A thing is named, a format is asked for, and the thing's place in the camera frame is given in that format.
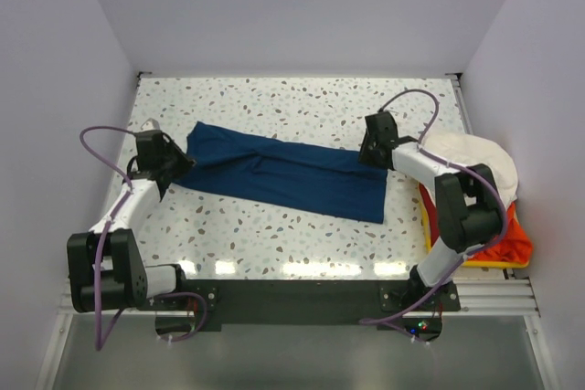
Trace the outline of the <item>orange t shirt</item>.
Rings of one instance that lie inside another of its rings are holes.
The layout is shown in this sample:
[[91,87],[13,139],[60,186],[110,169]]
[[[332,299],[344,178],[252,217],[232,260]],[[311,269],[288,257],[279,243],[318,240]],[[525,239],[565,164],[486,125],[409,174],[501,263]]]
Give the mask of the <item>orange t shirt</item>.
[[533,243],[516,217],[516,203],[507,209],[505,237],[495,246],[476,253],[469,263],[486,268],[525,268],[532,257]]

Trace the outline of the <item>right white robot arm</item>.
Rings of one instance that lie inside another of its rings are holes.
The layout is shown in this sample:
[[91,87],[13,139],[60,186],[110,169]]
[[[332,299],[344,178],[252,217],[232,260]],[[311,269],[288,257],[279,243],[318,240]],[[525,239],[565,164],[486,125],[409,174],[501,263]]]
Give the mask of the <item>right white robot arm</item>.
[[427,152],[414,138],[399,135],[387,111],[369,115],[365,122],[358,161],[405,174],[434,193],[439,237],[411,269],[400,297],[402,308],[426,311],[466,258],[505,235],[506,209],[489,166],[463,166]]

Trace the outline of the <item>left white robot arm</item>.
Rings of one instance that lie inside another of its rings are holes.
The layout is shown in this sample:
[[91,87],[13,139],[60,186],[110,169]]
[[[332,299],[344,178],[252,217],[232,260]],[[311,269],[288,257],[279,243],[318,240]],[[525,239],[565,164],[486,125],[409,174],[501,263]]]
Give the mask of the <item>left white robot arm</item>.
[[169,310],[183,308],[189,287],[176,264],[146,267],[137,236],[169,186],[195,165],[164,132],[136,132],[136,155],[122,174],[119,196],[89,231],[67,242],[69,287],[80,313],[143,307],[151,298]]

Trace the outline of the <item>white t shirt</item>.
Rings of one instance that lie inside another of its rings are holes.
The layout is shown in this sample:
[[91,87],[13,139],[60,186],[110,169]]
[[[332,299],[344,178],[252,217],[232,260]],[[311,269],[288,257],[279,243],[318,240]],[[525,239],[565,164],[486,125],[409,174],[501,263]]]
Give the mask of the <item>white t shirt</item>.
[[422,147],[448,162],[489,166],[505,208],[515,202],[519,183],[516,165],[498,143],[466,133],[431,131]]

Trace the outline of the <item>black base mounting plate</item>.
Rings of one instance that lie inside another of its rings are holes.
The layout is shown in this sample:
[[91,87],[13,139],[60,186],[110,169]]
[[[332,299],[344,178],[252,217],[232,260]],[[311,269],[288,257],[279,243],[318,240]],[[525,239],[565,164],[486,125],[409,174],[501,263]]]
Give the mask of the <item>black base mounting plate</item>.
[[186,292],[207,306],[205,331],[224,325],[354,325],[363,318],[389,317],[400,302],[405,280],[237,280],[188,279]]

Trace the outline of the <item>blue t shirt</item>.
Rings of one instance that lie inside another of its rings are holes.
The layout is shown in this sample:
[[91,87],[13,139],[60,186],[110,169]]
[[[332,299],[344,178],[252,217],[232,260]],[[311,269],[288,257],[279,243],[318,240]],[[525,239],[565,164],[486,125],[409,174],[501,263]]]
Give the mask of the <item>blue t shirt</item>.
[[357,151],[284,142],[200,121],[187,136],[195,166],[175,181],[204,193],[325,216],[384,222],[388,172]]

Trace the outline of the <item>red t shirt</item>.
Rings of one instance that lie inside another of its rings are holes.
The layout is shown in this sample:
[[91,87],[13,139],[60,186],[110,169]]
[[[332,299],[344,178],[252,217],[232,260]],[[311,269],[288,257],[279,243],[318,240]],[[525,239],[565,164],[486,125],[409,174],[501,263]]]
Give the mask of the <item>red t shirt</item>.
[[426,187],[422,184],[418,184],[418,189],[420,194],[420,209],[422,213],[425,248],[430,252],[437,239],[440,237],[437,210]]

